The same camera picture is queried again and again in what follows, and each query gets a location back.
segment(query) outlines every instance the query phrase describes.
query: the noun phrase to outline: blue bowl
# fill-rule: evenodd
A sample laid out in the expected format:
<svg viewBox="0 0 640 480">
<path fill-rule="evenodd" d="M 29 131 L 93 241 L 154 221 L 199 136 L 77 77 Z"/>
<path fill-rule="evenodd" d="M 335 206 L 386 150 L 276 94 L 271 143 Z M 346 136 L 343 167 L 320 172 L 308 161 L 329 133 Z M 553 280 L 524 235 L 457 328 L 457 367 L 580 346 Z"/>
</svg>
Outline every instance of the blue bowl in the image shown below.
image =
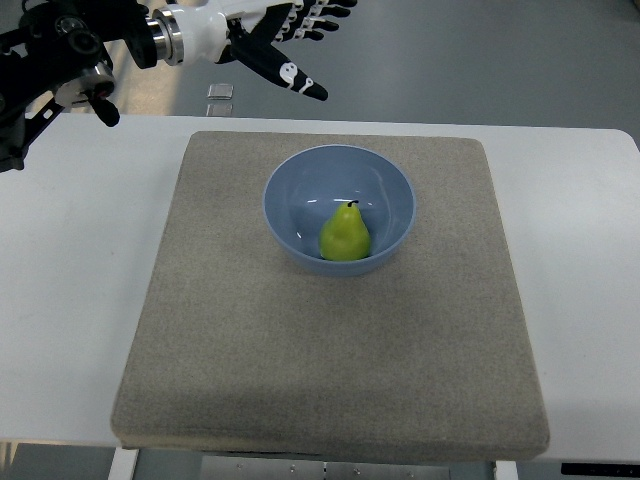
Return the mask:
<svg viewBox="0 0 640 480">
<path fill-rule="evenodd" d="M 324 260 L 320 229 L 350 200 L 358 200 L 371 235 L 370 255 L 350 262 Z M 319 275 L 340 277 L 382 265 L 416 218 L 416 198 L 406 175 L 383 156 L 350 145 L 322 145 L 288 158 L 271 174 L 262 207 L 271 233 L 296 263 Z"/>
</svg>

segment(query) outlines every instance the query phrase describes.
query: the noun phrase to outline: white table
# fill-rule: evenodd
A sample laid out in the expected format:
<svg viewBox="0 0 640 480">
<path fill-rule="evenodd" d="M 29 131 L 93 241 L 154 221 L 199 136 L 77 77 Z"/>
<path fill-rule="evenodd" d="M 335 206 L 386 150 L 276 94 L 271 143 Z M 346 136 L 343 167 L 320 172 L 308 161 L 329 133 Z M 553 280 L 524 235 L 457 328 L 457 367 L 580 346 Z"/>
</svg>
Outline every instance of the white table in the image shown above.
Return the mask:
<svg viewBox="0 0 640 480">
<path fill-rule="evenodd" d="M 0 175 L 0 439 L 118 445 L 112 403 L 199 130 L 480 140 L 549 416 L 540 458 L 640 461 L 640 153 L 558 128 L 62 115 Z"/>
</svg>

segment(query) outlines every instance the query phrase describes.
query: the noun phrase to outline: floor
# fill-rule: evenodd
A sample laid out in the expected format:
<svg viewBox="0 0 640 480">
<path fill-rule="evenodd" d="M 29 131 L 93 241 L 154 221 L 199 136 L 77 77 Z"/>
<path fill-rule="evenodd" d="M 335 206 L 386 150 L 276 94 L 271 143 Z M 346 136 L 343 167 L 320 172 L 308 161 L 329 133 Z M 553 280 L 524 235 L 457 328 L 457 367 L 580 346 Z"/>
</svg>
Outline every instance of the floor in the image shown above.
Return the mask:
<svg viewBox="0 0 640 480">
<path fill-rule="evenodd" d="M 15 26 L 19 4 L 3 2 L 0 32 Z M 140 71 L 121 44 L 109 46 L 112 99 L 128 114 L 204 116 L 216 104 L 234 117 L 613 128 L 640 145 L 640 11 L 631 0 L 361 0 L 322 42 L 281 49 L 328 101 L 272 86 L 237 62 Z M 209 100 L 214 83 L 232 84 L 233 97 Z M 3 443 L 0 480 L 102 480 L 112 458 L 109 448 Z M 204 467 L 200 453 L 142 452 L 135 479 L 200 479 Z M 523 480 L 559 479 L 559 470 L 518 465 Z M 492 470 L 458 465 L 450 478 Z"/>
</svg>

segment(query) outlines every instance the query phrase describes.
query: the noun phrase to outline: pear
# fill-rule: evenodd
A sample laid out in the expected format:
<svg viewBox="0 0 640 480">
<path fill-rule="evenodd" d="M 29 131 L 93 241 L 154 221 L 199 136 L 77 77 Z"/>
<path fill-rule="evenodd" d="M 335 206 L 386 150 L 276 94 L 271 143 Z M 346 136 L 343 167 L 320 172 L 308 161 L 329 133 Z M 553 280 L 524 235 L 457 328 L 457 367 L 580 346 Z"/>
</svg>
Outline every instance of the pear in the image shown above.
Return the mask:
<svg viewBox="0 0 640 480">
<path fill-rule="evenodd" d="M 369 255 L 371 236 L 362 221 L 357 200 L 338 206 L 320 230 L 320 255 L 326 260 L 349 262 Z"/>
</svg>

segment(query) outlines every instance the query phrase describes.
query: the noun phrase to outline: gray felt mat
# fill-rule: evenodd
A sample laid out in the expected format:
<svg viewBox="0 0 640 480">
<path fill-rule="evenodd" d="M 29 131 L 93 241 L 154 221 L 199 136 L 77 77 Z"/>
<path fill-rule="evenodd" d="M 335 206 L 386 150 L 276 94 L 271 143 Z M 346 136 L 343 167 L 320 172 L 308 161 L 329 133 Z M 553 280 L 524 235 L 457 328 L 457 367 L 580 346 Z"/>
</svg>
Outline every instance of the gray felt mat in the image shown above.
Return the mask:
<svg viewBox="0 0 640 480">
<path fill-rule="evenodd" d="M 271 172 L 343 143 L 410 177 L 418 219 L 361 277 L 307 273 L 262 217 Z M 423 462 L 527 459 L 549 430 L 482 145 L 199 132 L 112 416 L 125 446 Z"/>
</svg>

